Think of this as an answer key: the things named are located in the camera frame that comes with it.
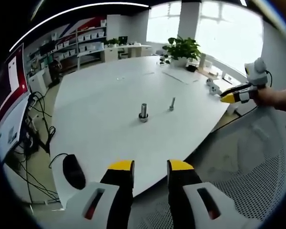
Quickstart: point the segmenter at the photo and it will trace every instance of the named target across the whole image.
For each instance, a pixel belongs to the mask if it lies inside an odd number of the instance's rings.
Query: potted plant
[[[166,50],[166,54],[160,57],[160,64],[172,63],[175,67],[185,67],[188,59],[196,59],[201,52],[198,50],[199,44],[191,38],[183,39],[171,37],[168,39],[169,45],[162,48]]]
[[[108,47],[116,47],[119,43],[120,41],[116,38],[112,38],[104,42]]]

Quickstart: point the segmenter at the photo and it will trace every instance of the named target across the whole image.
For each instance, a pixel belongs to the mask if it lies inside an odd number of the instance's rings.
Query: human arm
[[[254,96],[257,105],[273,106],[277,110],[286,111],[286,90],[274,91],[272,88],[258,90]]]

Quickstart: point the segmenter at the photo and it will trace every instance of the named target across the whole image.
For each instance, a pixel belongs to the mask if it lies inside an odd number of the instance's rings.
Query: white table
[[[158,62],[156,56],[123,59],[64,76],[53,110],[57,131],[50,145],[51,159],[75,154],[87,182],[100,181],[113,162],[135,160],[134,196],[166,176],[167,159],[185,160],[228,104],[209,94],[205,76],[179,70],[180,81],[167,74],[178,70]],[[219,83],[229,87],[225,81]],[[147,123],[138,120],[142,103],[147,103]],[[78,190],[63,175],[64,157],[54,161],[52,172],[65,208]]]
[[[140,57],[142,48],[151,48],[151,46],[150,45],[143,45],[143,44],[140,44],[140,45],[134,45],[134,44],[132,44],[132,45],[120,45],[120,46],[111,47],[111,48],[104,48],[101,50],[88,50],[85,52],[80,52],[77,55],[77,70],[81,69],[81,57],[82,56],[86,56],[86,55],[97,53],[97,52],[105,52],[108,50],[116,50],[117,51],[118,49],[128,49],[129,57]]]

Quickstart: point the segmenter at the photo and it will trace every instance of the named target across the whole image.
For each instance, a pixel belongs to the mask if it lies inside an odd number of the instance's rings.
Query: human hand
[[[252,98],[258,106],[275,106],[277,96],[276,91],[266,87],[252,93]]]

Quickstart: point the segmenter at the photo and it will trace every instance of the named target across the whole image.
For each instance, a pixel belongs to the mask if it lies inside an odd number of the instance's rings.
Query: green leaves
[[[160,64],[170,63],[170,60],[178,60],[182,57],[198,60],[198,57],[201,55],[201,52],[198,50],[199,44],[190,37],[186,39],[180,36],[177,36],[177,38],[171,37],[168,39],[168,42],[169,45],[162,47],[167,54],[160,57]]]
[[[176,40],[176,38],[171,37],[171,38],[168,39],[168,42],[169,42],[170,44],[173,44],[173,42],[174,42],[175,40]]]
[[[116,38],[112,38],[112,39],[104,42],[104,44],[119,44],[119,43],[120,43],[120,41]]]

